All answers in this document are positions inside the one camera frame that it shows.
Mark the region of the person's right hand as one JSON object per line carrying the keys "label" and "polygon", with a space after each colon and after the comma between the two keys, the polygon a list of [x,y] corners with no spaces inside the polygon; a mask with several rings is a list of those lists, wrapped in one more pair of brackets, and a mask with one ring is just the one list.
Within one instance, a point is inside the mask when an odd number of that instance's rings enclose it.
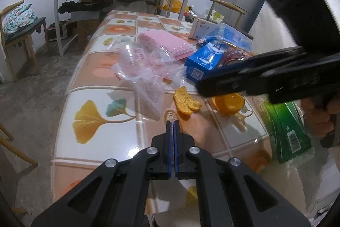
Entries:
{"label": "person's right hand", "polygon": [[339,97],[331,100],[326,109],[316,108],[311,99],[302,99],[301,107],[307,126],[314,137],[323,138],[334,130],[331,116],[339,113]]}

